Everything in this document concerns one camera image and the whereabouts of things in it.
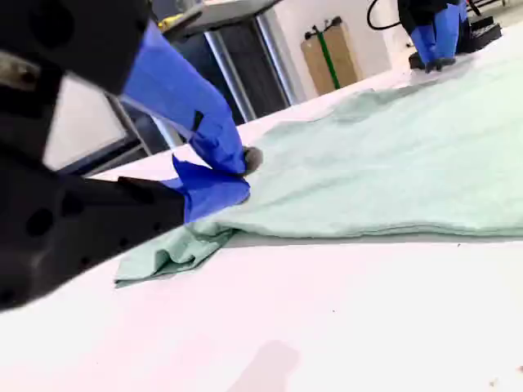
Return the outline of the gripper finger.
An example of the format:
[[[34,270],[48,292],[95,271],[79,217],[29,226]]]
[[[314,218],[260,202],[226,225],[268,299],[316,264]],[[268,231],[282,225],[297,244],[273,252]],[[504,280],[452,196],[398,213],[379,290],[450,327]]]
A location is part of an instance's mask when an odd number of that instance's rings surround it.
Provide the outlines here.
[[[245,201],[238,175],[172,160],[177,177],[116,181],[70,177],[62,202],[60,279],[68,282],[170,229]]]
[[[467,23],[467,6],[465,1],[442,1],[441,6],[434,15],[435,55],[438,66],[447,66],[455,62],[463,26]]]
[[[243,145],[222,94],[162,35],[146,1],[4,1],[1,142],[39,160],[60,83],[72,74],[172,123],[210,167],[246,176],[262,152]]]
[[[426,73],[440,72],[442,64],[436,57],[436,34],[432,24],[417,26],[410,35]]]

